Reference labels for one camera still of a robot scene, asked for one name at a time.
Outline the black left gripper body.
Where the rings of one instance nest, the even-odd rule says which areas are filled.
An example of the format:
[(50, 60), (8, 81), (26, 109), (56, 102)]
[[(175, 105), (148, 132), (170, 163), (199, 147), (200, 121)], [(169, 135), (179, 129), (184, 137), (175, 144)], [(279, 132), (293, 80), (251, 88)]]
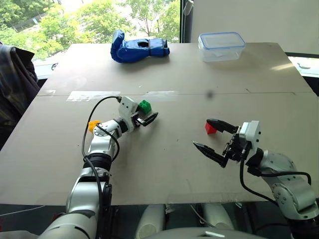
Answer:
[(131, 120), (134, 125), (134, 127), (140, 127), (142, 126), (142, 122), (145, 118), (139, 118), (137, 112), (131, 115)]

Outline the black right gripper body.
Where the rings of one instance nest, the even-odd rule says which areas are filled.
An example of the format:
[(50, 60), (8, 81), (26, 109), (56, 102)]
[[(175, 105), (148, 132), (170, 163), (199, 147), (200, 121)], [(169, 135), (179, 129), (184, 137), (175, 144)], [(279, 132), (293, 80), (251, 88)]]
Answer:
[(225, 160), (232, 160), (236, 162), (241, 161), (242, 151), (245, 149), (247, 140), (244, 134), (240, 134), (241, 127), (235, 127), (231, 140), (226, 143), (222, 155)]

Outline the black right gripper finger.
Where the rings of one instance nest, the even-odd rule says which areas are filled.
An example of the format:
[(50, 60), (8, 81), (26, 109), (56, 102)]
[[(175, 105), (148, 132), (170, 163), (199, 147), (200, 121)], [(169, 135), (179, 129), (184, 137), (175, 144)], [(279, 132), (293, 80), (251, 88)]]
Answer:
[(193, 141), (192, 143), (204, 156), (215, 161), (222, 168), (225, 168), (228, 160), (225, 159), (222, 155), (217, 154), (214, 149), (212, 149), (204, 144), (198, 143), (196, 141)]
[(207, 119), (206, 122), (219, 132), (226, 131), (228, 133), (236, 133), (239, 128), (238, 126), (231, 125), (225, 121), (218, 119)]

